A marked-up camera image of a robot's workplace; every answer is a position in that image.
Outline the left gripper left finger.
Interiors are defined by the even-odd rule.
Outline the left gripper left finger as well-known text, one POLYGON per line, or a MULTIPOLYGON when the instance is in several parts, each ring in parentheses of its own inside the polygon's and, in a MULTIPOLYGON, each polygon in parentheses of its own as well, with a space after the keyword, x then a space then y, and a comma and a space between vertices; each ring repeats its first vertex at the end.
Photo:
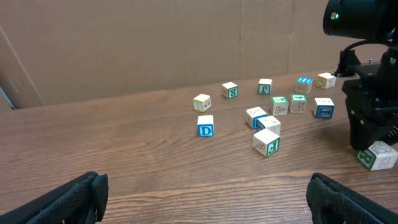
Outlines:
POLYGON ((1 215, 1 223, 94 224, 104 217, 108 195, 108 176, 90 171, 1 215))

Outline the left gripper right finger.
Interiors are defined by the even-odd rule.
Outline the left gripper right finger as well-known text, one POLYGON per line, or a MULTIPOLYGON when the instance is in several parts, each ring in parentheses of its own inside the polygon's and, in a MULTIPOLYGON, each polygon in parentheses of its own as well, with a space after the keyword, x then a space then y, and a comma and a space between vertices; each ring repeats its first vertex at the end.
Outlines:
POLYGON ((396 213, 321 173, 312 175, 306 199, 315 224, 397 224, 396 213))

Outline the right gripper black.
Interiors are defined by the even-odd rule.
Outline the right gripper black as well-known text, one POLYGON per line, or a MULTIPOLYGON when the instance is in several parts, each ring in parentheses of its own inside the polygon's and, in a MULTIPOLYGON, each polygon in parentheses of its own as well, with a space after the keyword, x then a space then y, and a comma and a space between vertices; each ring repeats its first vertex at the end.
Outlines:
POLYGON ((376 141, 397 143, 397 71, 379 73, 380 63, 349 65, 358 79, 344 82, 350 144, 365 150, 376 141))

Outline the umbrella block blue side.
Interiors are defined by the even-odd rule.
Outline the umbrella block blue side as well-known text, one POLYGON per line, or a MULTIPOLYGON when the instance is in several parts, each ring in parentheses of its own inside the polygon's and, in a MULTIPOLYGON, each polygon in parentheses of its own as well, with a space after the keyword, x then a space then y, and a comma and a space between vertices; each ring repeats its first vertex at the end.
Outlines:
POLYGON ((316 118, 332 118, 335 105, 331 98, 314 98, 314 102, 313 114, 316 118))

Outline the block green R number five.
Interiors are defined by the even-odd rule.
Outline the block green R number five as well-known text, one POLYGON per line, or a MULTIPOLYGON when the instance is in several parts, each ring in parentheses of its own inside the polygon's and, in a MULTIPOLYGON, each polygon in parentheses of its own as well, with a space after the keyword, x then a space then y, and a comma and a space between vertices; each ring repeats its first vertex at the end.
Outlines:
POLYGON ((367 170, 391 169, 397 161, 397 151, 383 141, 375 141, 366 150, 358 151, 356 158, 367 170))

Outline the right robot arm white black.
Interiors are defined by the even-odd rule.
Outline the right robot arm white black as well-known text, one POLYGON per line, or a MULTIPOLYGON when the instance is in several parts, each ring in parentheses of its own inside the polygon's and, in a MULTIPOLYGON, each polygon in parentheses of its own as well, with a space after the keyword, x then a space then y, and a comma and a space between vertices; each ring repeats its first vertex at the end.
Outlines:
POLYGON ((340 52, 333 72, 346 78, 342 91, 352 148, 397 143, 397 0, 329 0, 323 31, 357 40, 340 52), (354 48, 366 44, 387 47, 378 63, 363 64, 357 58, 354 48))

